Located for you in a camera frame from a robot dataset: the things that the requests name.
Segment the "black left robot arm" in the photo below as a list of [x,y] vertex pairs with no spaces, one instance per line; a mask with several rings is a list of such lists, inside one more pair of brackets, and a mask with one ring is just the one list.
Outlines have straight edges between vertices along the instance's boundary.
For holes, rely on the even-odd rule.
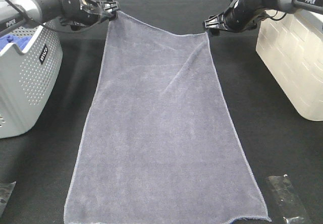
[[50,31],[47,22],[59,18],[61,26],[69,26],[71,34],[117,18],[119,3],[114,0],[4,0],[1,8],[1,35],[19,28],[41,26]]

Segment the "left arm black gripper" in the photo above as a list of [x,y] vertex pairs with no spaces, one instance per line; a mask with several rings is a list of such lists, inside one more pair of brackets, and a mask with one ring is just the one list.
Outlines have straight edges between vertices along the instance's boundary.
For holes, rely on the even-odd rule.
[[120,10],[119,3],[114,0],[101,1],[98,4],[93,0],[59,0],[62,15],[60,25],[70,26],[72,31],[80,31],[100,23],[117,18]]

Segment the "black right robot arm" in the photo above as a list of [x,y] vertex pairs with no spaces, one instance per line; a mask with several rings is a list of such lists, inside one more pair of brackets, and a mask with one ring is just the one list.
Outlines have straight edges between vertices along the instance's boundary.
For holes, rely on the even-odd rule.
[[322,0],[230,0],[230,5],[221,13],[210,16],[203,27],[212,35],[220,31],[240,33],[254,30],[257,24],[266,19],[275,20],[266,13],[275,10],[293,14],[299,9],[322,14]]

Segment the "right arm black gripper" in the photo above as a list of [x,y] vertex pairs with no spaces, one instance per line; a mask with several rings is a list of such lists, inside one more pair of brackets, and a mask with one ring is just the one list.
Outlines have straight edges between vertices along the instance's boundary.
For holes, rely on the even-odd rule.
[[[262,0],[238,0],[224,14],[226,27],[232,31],[242,31],[256,16],[264,11]],[[223,13],[211,15],[203,23],[203,28],[211,36],[219,36],[224,31]]]

